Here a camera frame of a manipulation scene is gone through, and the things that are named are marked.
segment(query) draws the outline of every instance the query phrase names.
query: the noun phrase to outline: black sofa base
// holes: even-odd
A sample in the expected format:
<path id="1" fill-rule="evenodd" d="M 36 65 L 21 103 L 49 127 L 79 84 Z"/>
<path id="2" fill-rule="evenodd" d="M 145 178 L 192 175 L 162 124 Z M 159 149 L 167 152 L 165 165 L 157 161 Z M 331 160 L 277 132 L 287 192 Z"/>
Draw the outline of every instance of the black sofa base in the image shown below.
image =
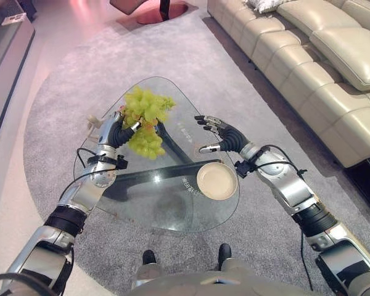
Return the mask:
<path id="1" fill-rule="evenodd" d="M 344 172 L 370 203 L 370 158 L 346 168 Z"/>

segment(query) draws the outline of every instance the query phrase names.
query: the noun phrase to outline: throw pillow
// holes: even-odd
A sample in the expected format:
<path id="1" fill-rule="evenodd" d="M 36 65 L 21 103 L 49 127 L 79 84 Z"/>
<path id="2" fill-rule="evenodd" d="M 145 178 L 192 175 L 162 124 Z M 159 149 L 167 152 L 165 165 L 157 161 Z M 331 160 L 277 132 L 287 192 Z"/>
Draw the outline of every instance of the throw pillow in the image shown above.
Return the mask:
<path id="1" fill-rule="evenodd" d="M 252 6 L 259 13 L 270 12 L 276 10 L 276 8 L 282 3 L 289 2 L 293 0 L 246 0 L 245 3 L 248 6 Z"/>

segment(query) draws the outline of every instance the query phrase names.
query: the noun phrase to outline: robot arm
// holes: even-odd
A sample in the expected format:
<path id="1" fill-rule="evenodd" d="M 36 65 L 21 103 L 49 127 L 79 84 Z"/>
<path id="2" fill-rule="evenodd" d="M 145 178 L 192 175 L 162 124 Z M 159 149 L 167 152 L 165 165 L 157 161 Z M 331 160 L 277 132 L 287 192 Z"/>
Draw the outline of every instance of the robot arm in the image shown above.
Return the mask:
<path id="1" fill-rule="evenodd" d="M 117 148 L 127 142 L 140 123 L 122 128 L 123 117 L 115 112 L 101 127 L 96 155 L 88 160 L 83 175 L 66 188 L 58 206 L 43 226 L 30 237 L 8 269 L 8 273 L 34 278 L 48 286 L 46 295 L 64 291 L 72 271 L 66 255 L 72 253 L 75 237 L 83 230 L 84 222 L 100 200 L 103 192 L 115 181 L 115 170 L 127 167 L 127 161 L 117 156 Z M 3 282 L 2 295 L 39 295 L 35 289 L 10 279 Z"/>
<path id="2" fill-rule="evenodd" d="M 271 188 L 276 200 L 300 226 L 311 248 L 320 252 L 316 264 L 329 287 L 345 295 L 370 295 L 370 253 L 329 213 L 288 156 L 273 153 L 267 146 L 258 147 L 218 118 L 195 119 L 205 130 L 223 139 L 200 148 L 200 153 L 222 150 L 240 154 L 244 161 L 235 164 L 237 173 L 244 178 L 248 172 L 256 171 Z"/>

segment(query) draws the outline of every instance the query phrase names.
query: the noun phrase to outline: beige leather sofa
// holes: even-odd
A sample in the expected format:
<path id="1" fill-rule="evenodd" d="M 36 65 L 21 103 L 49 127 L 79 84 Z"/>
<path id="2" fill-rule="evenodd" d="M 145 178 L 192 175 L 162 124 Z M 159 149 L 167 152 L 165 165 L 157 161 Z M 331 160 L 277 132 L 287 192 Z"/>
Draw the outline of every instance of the beige leather sofa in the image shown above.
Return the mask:
<path id="1" fill-rule="evenodd" d="M 265 14 L 208 0 L 208 12 L 344 168 L 370 165 L 370 0 L 296 0 Z"/>

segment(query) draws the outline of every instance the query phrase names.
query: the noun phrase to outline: black shoe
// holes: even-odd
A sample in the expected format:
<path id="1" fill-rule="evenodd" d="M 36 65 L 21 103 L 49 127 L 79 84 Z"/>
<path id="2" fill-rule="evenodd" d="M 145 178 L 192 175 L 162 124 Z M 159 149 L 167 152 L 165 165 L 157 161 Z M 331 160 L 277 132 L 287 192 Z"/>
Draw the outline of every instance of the black shoe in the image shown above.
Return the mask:
<path id="1" fill-rule="evenodd" d="M 142 254 L 142 265 L 147 265 L 149 263 L 156 263 L 155 254 L 151 250 L 146 250 Z"/>
<path id="2" fill-rule="evenodd" d="M 228 258 L 232 258 L 232 249 L 228 244 L 221 244 L 220 251 L 218 253 L 219 270 L 221 270 L 223 262 Z"/>

